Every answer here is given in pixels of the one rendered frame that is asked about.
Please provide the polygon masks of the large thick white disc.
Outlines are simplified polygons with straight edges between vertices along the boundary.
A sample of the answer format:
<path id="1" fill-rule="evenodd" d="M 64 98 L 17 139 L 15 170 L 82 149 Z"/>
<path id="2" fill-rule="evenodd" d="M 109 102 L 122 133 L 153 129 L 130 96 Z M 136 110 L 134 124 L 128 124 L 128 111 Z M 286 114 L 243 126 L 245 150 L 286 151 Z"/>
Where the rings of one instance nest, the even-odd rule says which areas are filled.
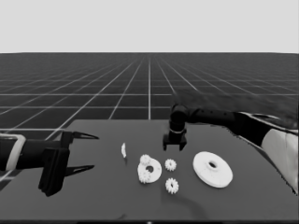
<path id="1" fill-rule="evenodd" d="M 199 152 L 194 156 L 192 167 L 197 176 L 213 188 L 226 188 L 234 177 L 227 161 L 207 151 Z"/>

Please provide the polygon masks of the white round carrier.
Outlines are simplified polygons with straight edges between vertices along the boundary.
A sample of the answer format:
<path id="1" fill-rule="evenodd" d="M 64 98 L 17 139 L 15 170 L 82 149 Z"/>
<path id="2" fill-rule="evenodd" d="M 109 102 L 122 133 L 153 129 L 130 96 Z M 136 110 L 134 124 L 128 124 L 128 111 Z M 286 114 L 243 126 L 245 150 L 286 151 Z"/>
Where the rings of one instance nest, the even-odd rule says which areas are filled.
<path id="1" fill-rule="evenodd" d="M 151 174 L 149 183 L 154 183 L 162 175 L 162 165 L 157 160 L 155 160 L 153 158 L 151 158 L 150 163 L 148 165 L 141 164 L 140 160 L 139 160 L 139 164 L 137 166 L 137 174 L 139 174 L 140 172 L 146 171 L 146 170 L 148 170 Z"/>

